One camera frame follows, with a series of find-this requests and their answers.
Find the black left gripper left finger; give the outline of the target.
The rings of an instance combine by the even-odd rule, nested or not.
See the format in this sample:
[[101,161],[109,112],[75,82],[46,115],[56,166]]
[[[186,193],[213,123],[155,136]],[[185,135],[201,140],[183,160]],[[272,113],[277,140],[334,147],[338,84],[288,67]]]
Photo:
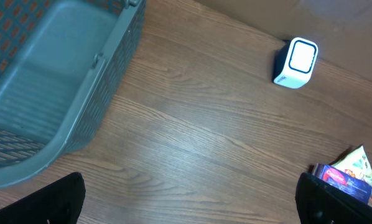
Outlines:
[[0,224],[76,224],[85,194],[81,173],[73,172],[0,209]]

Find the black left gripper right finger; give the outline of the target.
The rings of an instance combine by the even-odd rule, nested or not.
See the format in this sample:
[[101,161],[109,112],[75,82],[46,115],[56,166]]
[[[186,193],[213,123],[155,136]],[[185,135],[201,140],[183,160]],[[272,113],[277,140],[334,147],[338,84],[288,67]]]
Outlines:
[[310,173],[300,175],[295,201],[301,224],[372,224],[372,207]]

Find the purple sanitary pad pack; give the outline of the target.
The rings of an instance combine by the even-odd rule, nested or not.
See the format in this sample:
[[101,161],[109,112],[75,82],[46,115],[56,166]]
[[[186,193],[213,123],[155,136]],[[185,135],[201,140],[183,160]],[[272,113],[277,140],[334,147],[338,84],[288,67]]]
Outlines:
[[312,174],[365,204],[370,200],[372,187],[369,184],[330,165],[316,164]]

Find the colourful wet wipes pack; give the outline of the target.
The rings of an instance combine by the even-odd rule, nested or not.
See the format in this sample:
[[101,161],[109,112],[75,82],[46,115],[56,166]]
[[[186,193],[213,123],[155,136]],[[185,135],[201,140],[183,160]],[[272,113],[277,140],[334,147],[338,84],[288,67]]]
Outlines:
[[[360,180],[372,187],[372,168],[363,145],[358,146],[332,167]],[[372,207],[372,193],[368,205]]]

